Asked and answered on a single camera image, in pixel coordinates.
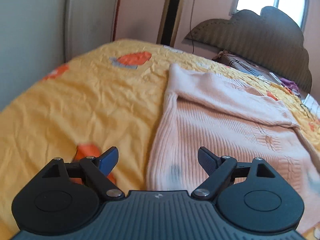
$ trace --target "pink sweater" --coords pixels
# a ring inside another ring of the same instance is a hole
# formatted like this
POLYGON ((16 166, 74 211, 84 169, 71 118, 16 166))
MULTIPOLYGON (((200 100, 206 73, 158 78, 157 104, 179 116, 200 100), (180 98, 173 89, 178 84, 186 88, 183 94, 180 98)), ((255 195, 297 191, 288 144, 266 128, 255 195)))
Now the pink sweater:
POLYGON ((305 202, 299 231, 320 221, 320 195, 308 182, 308 176, 314 185, 320 180, 317 153, 284 103, 242 81, 172 64, 148 164, 148 190, 192 192, 207 178, 197 160, 201 146, 239 162, 264 158, 305 202))

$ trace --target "power cord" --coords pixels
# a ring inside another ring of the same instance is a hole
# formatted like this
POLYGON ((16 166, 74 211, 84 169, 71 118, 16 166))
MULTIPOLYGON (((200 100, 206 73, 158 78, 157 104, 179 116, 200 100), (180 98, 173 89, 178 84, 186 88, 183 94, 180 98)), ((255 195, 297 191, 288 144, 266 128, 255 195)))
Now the power cord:
POLYGON ((191 23, 192 23, 192 16, 193 16, 193 9, 195 7, 195 2, 196 2, 196 0, 193 0, 192 9, 191 9, 191 17, 190 17, 190 35, 191 35, 191 41, 192 41, 192 54, 195 52, 195 45, 194 45, 194 41, 193 41, 193 37, 192 37, 192 33, 191 33, 191 23))

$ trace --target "orange pattern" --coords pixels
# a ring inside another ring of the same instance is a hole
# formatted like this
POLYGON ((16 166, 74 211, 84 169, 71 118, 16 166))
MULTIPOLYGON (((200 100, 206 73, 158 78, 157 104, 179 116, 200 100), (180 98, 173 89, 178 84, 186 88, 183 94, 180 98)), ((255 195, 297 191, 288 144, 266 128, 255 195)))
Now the orange pattern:
POLYGON ((279 101, 269 90, 267 90, 267 96, 273 98, 275 101, 279 101))
MULTIPOLYGON (((78 162, 84 157, 87 156, 94 156, 94 157, 99 157, 101 155, 101 150, 94 144, 79 144, 77 146, 77 152, 76 156, 73 159, 75 162, 78 162)), ((107 178, 113 183, 116 184, 115 177, 110 173, 107 178)), ((73 182, 82 184, 81 179, 78 178, 72 178, 71 179, 73 182)))
POLYGON ((129 65, 129 66, 143 65, 149 59, 151 59, 151 56, 152 54, 150 52, 144 51, 144 52, 132 53, 132 54, 121 56, 117 59, 117 61, 123 65, 129 65))
POLYGON ((69 69, 68 64, 63 64, 60 67, 57 67, 55 70, 50 72, 47 76, 45 76, 42 80, 55 79, 58 76, 61 76, 69 69))
POLYGON ((310 129, 311 131, 315 131, 315 125, 312 123, 312 122, 309 122, 309 126, 310 126, 310 129))
POLYGON ((291 91, 291 89, 290 88, 288 88, 288 87, 284 87, 290 94, 292 94, 292 91, 291 91))

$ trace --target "wardrobe door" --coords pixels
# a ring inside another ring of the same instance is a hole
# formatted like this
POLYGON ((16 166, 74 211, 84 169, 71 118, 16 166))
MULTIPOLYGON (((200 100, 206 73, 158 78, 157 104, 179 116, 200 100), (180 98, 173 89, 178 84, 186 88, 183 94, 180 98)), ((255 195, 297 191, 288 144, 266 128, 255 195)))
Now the wardrobe door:
POLYGON ((117 0, 67 0, 66 60, 111 42, 117 0))
POLYGON ((64 62, 66 0, 0 0, 0 111, 64 62))

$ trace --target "yellow bedspread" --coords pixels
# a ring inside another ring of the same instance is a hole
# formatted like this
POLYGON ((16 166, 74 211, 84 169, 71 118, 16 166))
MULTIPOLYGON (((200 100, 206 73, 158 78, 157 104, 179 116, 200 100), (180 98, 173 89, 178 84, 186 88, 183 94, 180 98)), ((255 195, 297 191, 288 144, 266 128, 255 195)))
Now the yellow bedspread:
POLYGON ((242 79, 283 100, 305 137, 320 151, 319 122, 284 88, 222 64, 164 46, 121 40, 71 60, 34 84, 0 115, 0 239, 18 228, 11 202, 53 157, 70 162, 76 146, 95 143, 119 149, 113 171, 124 192, 145 189, 145 172, 162 114, 170 63, 242 79), (134 66, 125 64, 137 63, 134 66))

